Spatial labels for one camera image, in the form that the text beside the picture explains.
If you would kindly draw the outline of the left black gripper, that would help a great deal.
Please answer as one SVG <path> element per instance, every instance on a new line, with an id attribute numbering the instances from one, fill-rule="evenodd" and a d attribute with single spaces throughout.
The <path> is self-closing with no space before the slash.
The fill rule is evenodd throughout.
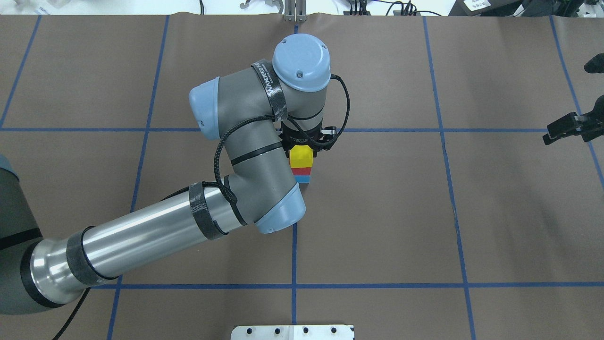
<path id="1" fill-rule="evenodd" d="M 309 145 L 315 152 L 329 151 L 338 140 L 339 128 L 336 126 L 323 127 L 320 120 L 314 127 L 303 129 L 302 121 L 281 122 L 279 138 L 284 152 L 289 152 L 295 145 Z"/>

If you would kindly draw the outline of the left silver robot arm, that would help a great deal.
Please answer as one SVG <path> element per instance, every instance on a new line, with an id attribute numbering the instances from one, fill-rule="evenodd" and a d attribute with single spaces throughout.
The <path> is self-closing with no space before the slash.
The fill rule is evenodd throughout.
<path id="1" fill-rule="evenodd" d="M 1 157 L 1 303 L 3 315 L 59 308 L 86 289 L 199 243 L 254 224 L 283 230 L 306 212 L 287 155 L 295 145 L 332 148 L 342 133 L 322 127 L 332 74 L 318 37 L 295 33 L 259 60 L 194 87 L 188 95 L 199 129 L 217 140 L 214 180 L 67 239 L 44 238 L 17 173 Z"/>

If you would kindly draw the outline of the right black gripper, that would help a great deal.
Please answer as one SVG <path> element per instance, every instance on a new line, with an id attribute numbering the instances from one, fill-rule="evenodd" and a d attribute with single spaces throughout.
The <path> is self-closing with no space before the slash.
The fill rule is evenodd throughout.
<path id="1" fill-rule="evenodd" d="M 604 135 L 604 95 L 596 101 L 593 109 L 584 115 L 587 127 L 583 131 L 583 116 L 570 112 L 553 123 L 547 125 L 547 133 L 542 136 L 545 145 L 550 145 L 571 136 L 583 134 L 583 142 L 590 142 Z"/>

